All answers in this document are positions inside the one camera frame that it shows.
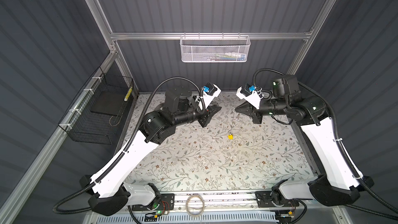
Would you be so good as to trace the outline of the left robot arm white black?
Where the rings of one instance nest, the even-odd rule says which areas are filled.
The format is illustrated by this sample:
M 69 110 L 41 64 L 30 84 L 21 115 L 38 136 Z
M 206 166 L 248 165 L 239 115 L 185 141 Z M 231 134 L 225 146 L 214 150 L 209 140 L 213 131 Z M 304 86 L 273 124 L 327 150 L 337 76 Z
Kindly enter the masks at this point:
M 154 184 L 128 184 L 125 179 L 149 153 L 175 134 L 177 126 L 197 121 L 206 127 L 221 110 L 221 107 L 211 104 L 220 93 L 221 89 L 215 84 L 204 86 L 206 109 L 200 114 L 196 109 L 201 108 L 201 103 L 189 88 L 169 89 L 163 105 L 144 116 L 132 144 L 124 145 L 117 152 L 117 155 L 123 155 L 121 161 L 91 189 L 89 209 L 104 216 L 111 216 L 125 206 L 141 205 L 149 210 L 156 209 L 161 202 L 161 194 Z

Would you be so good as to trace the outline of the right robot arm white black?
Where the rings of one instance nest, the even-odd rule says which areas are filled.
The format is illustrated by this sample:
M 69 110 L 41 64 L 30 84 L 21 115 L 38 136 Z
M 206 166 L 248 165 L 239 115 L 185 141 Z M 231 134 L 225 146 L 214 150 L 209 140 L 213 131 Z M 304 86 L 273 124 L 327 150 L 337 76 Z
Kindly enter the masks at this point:
M 236 95 L 245 102 L 235 110 L 260 124 L 264 116 L 286 116 L 295 123 L 300 145 L 308 153 L 313 166 L 313 178 L 292 181 L 283 179 L 272 187 L 270 198 L 275 206 L 283 206 L 290 200 L 317 200 L 325 206 L 348 205 L 360 198 L 364 187 L 358 179 L 373 186 L 373 180 L 360 171 L 349 155 L 343 156 L 345 147 L 334 136 L 331 110 L 321 97 L 302 98 L 303 84 L 294 75 L 282 75 L 272 80 L 272 91 L 264 97 L 261 89 L 245 84 Z

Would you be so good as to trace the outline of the items in white basket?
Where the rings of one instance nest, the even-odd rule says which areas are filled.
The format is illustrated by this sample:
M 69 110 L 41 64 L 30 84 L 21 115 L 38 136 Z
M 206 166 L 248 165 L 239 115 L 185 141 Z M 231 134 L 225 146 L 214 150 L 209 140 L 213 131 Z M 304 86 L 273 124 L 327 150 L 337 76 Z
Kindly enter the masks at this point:
M 246 62 L 247 55 L 240 52 L 228 52 L 223 54 L 210 54 L 203 57 L 203 59 L 213 62 Z

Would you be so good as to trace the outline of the yellow marker in black basket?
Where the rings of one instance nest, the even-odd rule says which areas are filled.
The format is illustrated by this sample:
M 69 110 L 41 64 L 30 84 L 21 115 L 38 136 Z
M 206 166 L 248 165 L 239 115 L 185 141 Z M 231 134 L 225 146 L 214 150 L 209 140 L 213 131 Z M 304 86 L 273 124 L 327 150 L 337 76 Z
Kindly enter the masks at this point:
M 132 91 L 133 91 L 133 87 L 129 87 L 129 89 L 128 89 L 128 91 L 127 91 L 125 97 L 124 97 L 124 101 L 125 101 L 125 102 L 127 102 L 127 101 L 129 100 L 129 97 L 130 97 Z

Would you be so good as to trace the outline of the tape roll clear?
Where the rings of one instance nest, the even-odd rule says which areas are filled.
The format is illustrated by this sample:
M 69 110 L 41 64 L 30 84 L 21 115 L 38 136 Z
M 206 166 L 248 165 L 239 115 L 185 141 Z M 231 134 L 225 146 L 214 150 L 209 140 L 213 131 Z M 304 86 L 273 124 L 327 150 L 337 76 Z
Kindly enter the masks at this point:
M 188 215 L 192 217 L 199 217 L 204 213 L 205 202 L 200 195 L 191 195 L 187 198 L 185 209 Z

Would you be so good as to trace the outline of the black pad in basket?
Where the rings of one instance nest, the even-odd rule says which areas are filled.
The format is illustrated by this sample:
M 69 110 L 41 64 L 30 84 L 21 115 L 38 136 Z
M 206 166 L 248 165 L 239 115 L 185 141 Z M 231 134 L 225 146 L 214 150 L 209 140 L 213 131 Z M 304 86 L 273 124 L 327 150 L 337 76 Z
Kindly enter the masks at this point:
M 125 94 L 118 92 L 103 91 L 94 101 L 90 112 L 95 114 L 118 116 L 122 113 L 125 105 Z

